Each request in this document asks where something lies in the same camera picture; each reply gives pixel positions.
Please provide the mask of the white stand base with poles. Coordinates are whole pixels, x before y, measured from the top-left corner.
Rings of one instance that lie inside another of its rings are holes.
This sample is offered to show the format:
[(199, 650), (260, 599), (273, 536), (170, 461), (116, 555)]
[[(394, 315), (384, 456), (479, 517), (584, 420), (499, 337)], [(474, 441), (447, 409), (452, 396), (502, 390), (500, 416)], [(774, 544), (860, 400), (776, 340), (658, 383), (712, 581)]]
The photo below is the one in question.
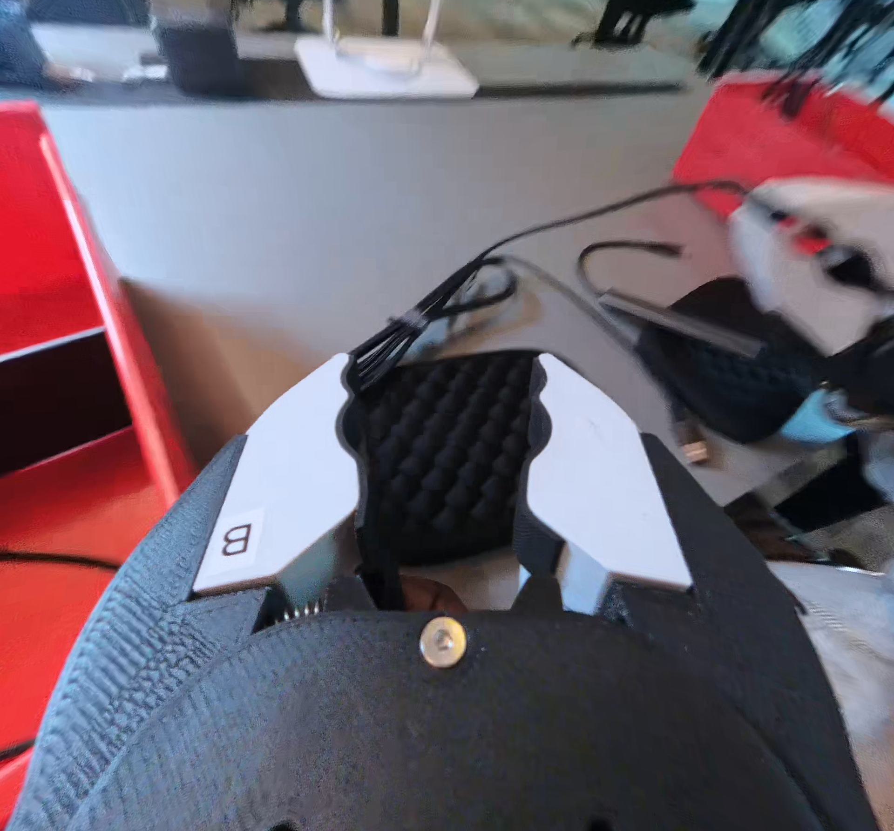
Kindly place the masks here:
[(435, 41), (442, 0), (430, 0), (417, 40), (342, 37), (334, 0), (322, 0), (322, 33), (297, 37), (298, 65), (313, 93), (330, 100), (469, 99), (478, 80)]

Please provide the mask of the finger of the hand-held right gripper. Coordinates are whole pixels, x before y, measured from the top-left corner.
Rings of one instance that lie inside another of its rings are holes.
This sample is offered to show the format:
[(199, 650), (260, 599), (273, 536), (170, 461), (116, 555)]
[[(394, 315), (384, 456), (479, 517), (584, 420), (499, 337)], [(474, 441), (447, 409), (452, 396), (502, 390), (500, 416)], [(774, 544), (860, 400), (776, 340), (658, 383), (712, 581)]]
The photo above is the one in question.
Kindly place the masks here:
[[(876, 274), (892, 288), (893, 243), (835, 244), (866, 253)], [(755, 305), (781, 316), (822, 356), (854, 345), (874, 323), (892, 322), (892, 297), (878, 297), (828, 278), (815, 256), (796, 247), (795, 236), (753, 206), (730, 217), (731, 255)]]
[(829, 236), (859, 244), (893, 243), (891, 184), (843, 177), (777, 177), (751, 197)]

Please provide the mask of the red plastic bin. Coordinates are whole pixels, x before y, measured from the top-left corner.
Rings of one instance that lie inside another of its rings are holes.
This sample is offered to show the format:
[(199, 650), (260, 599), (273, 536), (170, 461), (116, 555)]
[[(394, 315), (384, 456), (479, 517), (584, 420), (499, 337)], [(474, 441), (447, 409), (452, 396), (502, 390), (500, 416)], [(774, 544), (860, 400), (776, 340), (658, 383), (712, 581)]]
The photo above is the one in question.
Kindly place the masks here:
[(2, 825), (83, 624), (195, 476), (38, 106), (2, 103)]
[(769, 73), (722, 77), (672, 169), (672, 182), (728, 180), (813, 197), (892, 194), (892, 107), (818, 77), (772, 87)]

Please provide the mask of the black box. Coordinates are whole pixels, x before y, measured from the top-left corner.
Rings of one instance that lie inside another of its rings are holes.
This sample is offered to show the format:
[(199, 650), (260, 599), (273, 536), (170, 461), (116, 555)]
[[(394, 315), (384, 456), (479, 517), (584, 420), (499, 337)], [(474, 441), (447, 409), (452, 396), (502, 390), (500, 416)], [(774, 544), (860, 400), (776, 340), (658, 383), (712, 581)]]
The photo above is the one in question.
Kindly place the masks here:
[(152, 33), (173, 86), (185, 95), (239, 98), (249, 81), (229, 18), (220, 12), (155, 18)]

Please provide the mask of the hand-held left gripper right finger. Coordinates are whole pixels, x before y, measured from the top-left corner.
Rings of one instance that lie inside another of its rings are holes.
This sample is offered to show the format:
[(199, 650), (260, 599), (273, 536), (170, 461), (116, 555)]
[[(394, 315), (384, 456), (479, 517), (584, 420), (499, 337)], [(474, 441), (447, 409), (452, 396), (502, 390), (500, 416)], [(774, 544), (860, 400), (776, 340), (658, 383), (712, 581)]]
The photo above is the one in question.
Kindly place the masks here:
[(692, 575), (636, 424), (552, 354), (533, 360), (529, 399), (521, 581), (555, 582), (562, 608), (584, 615), (599, 613), (614, 583), (687, 593)]

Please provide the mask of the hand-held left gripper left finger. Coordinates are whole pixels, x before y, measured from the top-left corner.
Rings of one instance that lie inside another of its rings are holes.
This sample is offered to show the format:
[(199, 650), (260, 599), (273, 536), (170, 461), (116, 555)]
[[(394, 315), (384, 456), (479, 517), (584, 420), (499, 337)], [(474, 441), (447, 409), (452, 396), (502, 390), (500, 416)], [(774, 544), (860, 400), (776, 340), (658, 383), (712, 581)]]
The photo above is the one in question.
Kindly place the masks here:
[(246, 433), (192, 595), (274, 587), (291, 608), (359, 564), (362, 432), (355, 358), (337, 354)]

